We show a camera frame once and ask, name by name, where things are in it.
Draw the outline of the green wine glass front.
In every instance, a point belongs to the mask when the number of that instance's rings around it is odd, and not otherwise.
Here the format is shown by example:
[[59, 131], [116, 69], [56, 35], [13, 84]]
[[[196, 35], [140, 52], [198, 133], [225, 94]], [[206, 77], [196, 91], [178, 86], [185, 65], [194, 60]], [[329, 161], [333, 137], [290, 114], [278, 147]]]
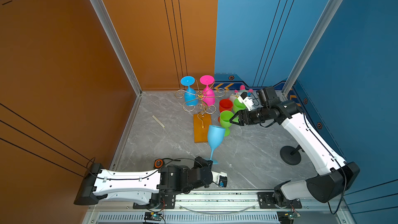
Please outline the green wine glass front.
[[225, 136], [230, 135], [230, 126], [232, 125], [230, 123], [230, 120], [233, 116], [234, 113], [232, 113], [231, 111], [222, 111], [220, 113], [219, 122], [221, 126], [225, 129], [225, 134], [224, 134]]

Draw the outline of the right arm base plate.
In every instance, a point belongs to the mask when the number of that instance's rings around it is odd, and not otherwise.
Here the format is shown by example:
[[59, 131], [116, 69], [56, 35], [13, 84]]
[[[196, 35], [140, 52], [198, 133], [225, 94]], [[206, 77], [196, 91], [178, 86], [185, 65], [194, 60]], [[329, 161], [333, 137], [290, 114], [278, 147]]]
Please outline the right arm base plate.
[[261, 209], [287, 209], [287, 208], [302, 208], [299, 199], [288, 200], [282, 194], [274, 191], [261, 191], [257, 193], [258, 202]]

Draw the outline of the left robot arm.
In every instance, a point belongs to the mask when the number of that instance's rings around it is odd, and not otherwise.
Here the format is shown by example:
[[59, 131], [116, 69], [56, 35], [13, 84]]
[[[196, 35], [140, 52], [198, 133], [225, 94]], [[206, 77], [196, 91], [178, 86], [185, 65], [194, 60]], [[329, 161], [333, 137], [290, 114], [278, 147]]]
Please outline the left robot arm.
[[151, 171], [118, 172], [107, 170], [91, 159], [74, 204], [129, 201], [141, 206], [158, 206], [167, 195], [189, 194], [212, 183], [219, 187], [227, 185], [227, 174], [213, 171], [211, 160], [196, 157], [193, 168], [174, 163], [172, 159]]

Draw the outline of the red wine glass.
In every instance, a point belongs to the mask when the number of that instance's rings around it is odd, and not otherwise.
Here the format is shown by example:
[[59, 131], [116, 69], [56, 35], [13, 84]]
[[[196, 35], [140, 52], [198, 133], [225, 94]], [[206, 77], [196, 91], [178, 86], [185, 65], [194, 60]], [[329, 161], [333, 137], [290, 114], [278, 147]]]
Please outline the red wine glass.
[[224, 111], [232, 111], [233, 109], [233, 102], [230, 101], [229, 99], [222, 99], [219, 102], [219, 112], [224, 112]]

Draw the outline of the green wine glass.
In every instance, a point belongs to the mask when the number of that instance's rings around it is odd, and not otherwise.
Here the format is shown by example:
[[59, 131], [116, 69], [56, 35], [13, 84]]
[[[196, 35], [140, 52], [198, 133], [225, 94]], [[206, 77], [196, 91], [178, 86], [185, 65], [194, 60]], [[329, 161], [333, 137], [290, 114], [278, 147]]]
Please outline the green wine glass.
[[241, 103], [238, 98], [236, 98], [233, 102], [233, 111], [237, 113], [241, 110], [246, 110], [246, 106], [244, 103]]
[[230, 126], [232, 125], [230, 123], [230, 120], [233, 116], [234, 113], [232, 113], [231, 111], [222, 111], [220, 113], [219, 122], [221, 126], [225, 129], [225, 134], [224, 134], [225, 136], [230, 135]]

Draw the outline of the pink wine glass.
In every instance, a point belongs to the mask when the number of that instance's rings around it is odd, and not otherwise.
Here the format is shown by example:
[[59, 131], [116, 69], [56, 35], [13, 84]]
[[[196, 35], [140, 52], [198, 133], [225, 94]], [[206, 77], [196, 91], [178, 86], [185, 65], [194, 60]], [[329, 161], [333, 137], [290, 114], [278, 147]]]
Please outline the pink wine glass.
[[215, 94], [211, 88], [214, 82], [215, 79], [210, 75], [204, 75], [200, 78], [200, 83], [205, 85], [203, 90], [203, 102], [207, 106], [214, 105], [215, 103]]

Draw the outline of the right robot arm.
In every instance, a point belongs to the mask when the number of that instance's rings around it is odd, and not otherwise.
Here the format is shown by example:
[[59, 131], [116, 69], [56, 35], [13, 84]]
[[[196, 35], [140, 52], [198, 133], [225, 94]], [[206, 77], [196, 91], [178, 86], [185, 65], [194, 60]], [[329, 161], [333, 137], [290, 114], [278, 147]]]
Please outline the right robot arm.
[[301, 198], [328, 203], [337, 196], [343, 197], [360, 173], [358, 165], [346, 162], [329, 146], [295, 101], [282, 101], [273, 87], [260, 89], [256, 94], [261, 106], [254, 106], [251, 93], [242, 92], [238, 101], [245, 108], [237, 111], [230, 122], [245, 126], [263, 125], [270, 120], [281, 125], [298, 143], [297, 147], [284, 146], [280, 150], [282, 160], [296, 166], [301, 161], [300, 150], [304, 150], [317, 172], [315, 177], [306, 180], [277, 185], [271, 202], [283, 208]]

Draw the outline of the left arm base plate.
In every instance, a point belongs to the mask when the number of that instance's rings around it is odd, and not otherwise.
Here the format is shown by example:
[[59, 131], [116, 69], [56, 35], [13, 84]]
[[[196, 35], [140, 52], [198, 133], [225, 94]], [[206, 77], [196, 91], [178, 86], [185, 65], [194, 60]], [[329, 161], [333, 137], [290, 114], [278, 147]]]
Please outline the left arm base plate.
[[174, 209], [176, 203], [176, 195], [170, 193], [152, 194], [149, 203], [146, 205], [138, 205], [134, 203], [134, 209], [151, 209], [160, 211], [162, 209]]

